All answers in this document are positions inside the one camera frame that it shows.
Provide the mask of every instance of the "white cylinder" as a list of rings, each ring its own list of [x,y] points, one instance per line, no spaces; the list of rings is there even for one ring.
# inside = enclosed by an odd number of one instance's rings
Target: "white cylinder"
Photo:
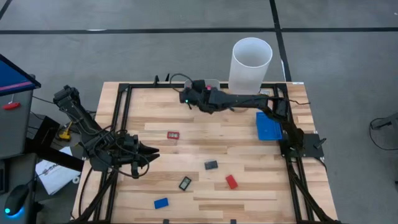
[[[258,38],[238,41],[232,49],[228,87],[232,94],[251,95],[260,91],[272,58],[270,45]]]

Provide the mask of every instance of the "blue rectangular block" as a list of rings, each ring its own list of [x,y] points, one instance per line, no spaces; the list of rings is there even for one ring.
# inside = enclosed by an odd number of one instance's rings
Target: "blue rectangular block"
[[[159,199],[155,201],[155,209],[163,208],[169,206],[169,201],[167,198]]]
[[[257,112],[256,125],[259,140],[271,141],[282,139],[280,124],[269,119],[264,112]]]

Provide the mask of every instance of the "monitor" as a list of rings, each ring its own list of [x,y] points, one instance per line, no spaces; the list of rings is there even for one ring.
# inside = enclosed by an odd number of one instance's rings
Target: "monitor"
[[[0,96],[40,88],[42,85],[0,54]]]

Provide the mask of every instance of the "white paper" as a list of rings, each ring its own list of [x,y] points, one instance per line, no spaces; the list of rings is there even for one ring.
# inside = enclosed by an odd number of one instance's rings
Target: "white paper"
[[[64,147],[60,152],[72,155],[70,147]],[[39,178],[49,195],[55,194],[69,181],[80,175],[78,171],[45,160],[36,164],[36,173],[40,175]]]

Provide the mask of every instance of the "wooden tabletop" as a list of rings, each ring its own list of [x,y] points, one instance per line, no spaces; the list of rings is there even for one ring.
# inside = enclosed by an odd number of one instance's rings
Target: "wooden tabletop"
[[[102,127],[111,124],[118,85],[103,85],[96,114]],[[308,101],[303,84],[287,83],[287,87],[290,99]],[[291,105],[295,124],[306,133],[314,132],[309,105]],[[285,161],[276,141],[258,140],[257,111],[206,114],[179,103],[178,93],[171,88],[133,89],[127,130],[138,134],[145,145],[159,148],[160,157],[151,162],[148,174],[138,180],[119,175],[112,223],[161,223],[163,219],[171,223],[229,223],[231,219],[238,223],[294,223]],[[167,131],[180,132],[180,139],[167,139]],[[203,163],[211,160],[218,161],[218,169],[205,170]],[[326,214],[337,218],[325,168],[311,158],[304,158],[303,163],[310,193]],[[122,170],[130,173],[130,168],[125,165]],[[89,169],[90,163],[86,161],[73,208],[75,217]],[[225,180],[230,174],[238,183],[234,190],[229,189]],[[185,176],[192,183],[183,192],[178,185]],[[83,208],[96,195],[100,177],[100,172],[91,174]],[[156,210],[154,201],[165,197],[169,206]],[[107,198],[105,195],[102,218]]]

